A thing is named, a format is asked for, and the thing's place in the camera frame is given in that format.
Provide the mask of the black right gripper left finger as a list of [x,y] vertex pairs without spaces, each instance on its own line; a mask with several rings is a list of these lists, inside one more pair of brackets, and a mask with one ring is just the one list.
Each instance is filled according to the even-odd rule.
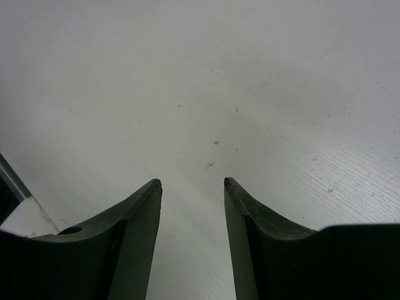
[[1,233],[2,299],[145,299],[161,214],[152,179],[58,234]]

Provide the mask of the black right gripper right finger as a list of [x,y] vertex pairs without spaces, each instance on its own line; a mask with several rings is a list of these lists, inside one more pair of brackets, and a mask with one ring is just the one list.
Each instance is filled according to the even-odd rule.
[[238,299],[398,299],[399,226],[315,231],[224,180],[224,207]]

